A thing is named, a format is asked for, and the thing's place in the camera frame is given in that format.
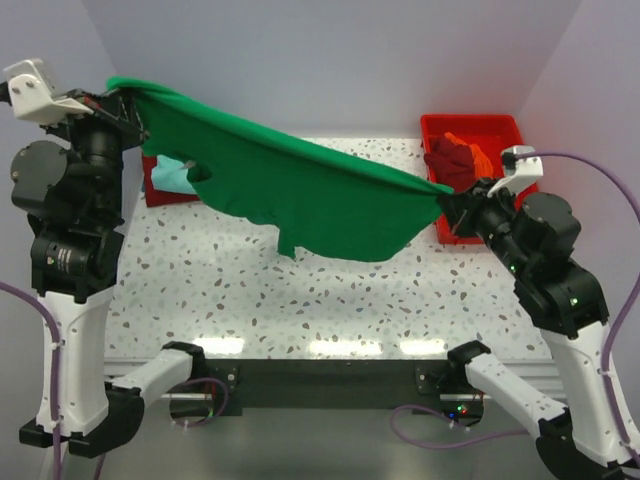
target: red plastic tray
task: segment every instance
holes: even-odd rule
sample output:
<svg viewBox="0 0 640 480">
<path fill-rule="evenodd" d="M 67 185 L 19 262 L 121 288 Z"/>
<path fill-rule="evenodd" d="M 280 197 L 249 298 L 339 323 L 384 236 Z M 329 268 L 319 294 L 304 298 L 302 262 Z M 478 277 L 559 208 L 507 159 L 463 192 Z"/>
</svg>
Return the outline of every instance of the red plastic tray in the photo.
<svg viewBox="0 0 640 480">
<path fill-rule="evenodd" d="M 423 115 L 420 119 L 424 150 L 431 152 L 432 142 L 447 132 L 453 133 L 468 144 L 477 144 L 493 164 L 494 177 L 502 178 L 500 152 L 513 145 L 522 145 L 522 137 L 515 120 L 510 115 Z M 427 166 L 429 180 L 438 181 L 435 172 Z M 532 185 L 518 195 L 516 208 L 529 193 L 537 192 Z M 451 234 L 451 228 L 444 215 L 436 220 L 438 241 L 442 244 L 480 244 L 479 238 L 460 238 Z"/>
</svg>

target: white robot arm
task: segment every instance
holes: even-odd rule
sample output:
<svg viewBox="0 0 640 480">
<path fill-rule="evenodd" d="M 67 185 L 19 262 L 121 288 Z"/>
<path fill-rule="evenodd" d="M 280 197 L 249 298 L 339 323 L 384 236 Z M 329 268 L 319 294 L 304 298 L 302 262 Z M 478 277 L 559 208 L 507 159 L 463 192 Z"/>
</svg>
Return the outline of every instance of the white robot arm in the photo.
<svg viewBox="0 0 640 480">
<path fill-rule="evenodd" d="M 478 235 L 513 275 L 515 294 L 556 363 L 567 405 L 518 378 L 480 342 L 448 352 L 452 377 L 487 393 L 522 423 L 557 478 L 625 478 L 621 466 L 636 468 L 631 452 L 640 445 L 640 434 L 613 360 L 609 372 L 600 369 L 608 310 L 597 279 L 570 258 L 580 224 L 566 201 L 548 193 L 531 194 L 519 211 L 514 208 L 513 194 L 542 174 L 540 158 L 522 159 L 532 151 L 506 150 L 503 163 L 513 177 L 481 179 L 439 203 L 458 235 Z M 617 428 L 604 375 L 613 383 L 630 442 Z"/>
<path fill-rule="evenodd" d="M 16 118 L 67 140 L 22 149 L 11 166 L 12 202 L 28 213 L 35 235 L 32 286 L 60 334 L 53 344 L 44 323 L 45 370 L 37 416 L 20 440 L 47 447 L 59 428 L 72 454 L 96 457 L 133 438 L 145 407 L 172 387 L 206 376 L 203 350 L 172 342 L 131 374 L 104 383 L 104 336 L 123 236 L 122 152 L 148 136 L 126 92 L 64 92 L 48 65 L 25 60 L 4 69 L 0 100 Z M 52 376 L 54 351 L 59 369 Z M 58 384 L 59 421 L 50 395 Z"/>
</svg>

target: orange cloth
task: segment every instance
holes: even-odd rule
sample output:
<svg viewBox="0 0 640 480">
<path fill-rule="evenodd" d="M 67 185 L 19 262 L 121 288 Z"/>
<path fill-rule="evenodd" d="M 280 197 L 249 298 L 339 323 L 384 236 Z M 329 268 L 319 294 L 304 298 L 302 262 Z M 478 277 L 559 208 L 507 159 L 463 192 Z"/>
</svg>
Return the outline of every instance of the orange cloth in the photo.
<svg viewBox="0 0 640 480">
<path fill-rule="evenodd" d="M 447 132 L 444 136 L 455 145 L 468 145 L 464 140 L 456 137 L 453 133 Z M 468 145 L 473 155 L 473 167 L 475 169 L 476 178 L 489 177 L 493 178 L 493 164 L 489 157 L 475 143 Z"/>
</svg>

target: green cloth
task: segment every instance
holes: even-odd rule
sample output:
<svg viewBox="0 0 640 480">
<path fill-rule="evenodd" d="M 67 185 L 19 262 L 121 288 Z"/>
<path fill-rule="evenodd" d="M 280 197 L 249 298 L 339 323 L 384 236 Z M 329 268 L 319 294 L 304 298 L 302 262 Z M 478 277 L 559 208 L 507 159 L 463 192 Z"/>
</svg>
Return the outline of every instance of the green cloth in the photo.
<svg viewBox="0 0 640 480">
<path fill-rule="evenodd" d="M 258 225 L 276 225 L 278 251 L 292 258 L 301 246 L 325 257 L 387 260 L 438 218 L 436 196 L 451 192 L 160 85 L 114 77 L 108 88 L 133 90 L 151 134 L 143 145 L 146 155 L 194 160 L 188 180 L 202 201 Z"/>
</svg>

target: speckled white surface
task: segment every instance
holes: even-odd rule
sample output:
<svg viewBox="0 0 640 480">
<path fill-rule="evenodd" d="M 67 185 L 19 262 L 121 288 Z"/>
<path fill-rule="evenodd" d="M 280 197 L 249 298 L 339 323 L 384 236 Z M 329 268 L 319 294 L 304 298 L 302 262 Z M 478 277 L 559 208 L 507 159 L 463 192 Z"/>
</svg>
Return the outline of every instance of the speckled white surface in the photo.
<svg viewBox="0 0 640 480">
<path fill-rule="evenodd" d="M 315 139 L 424 176 L 420 140 Z M 277 229 L 200 204 L 139 201 L 107 324 L 107 358 L 149 358 L 170 340 L 209 357 L 442 358 L 473 339 L 502 359 L 548 359 L 483 246 L 442 246 L 429 227 L 376 264 L 276 252 Z"/>
</svg>

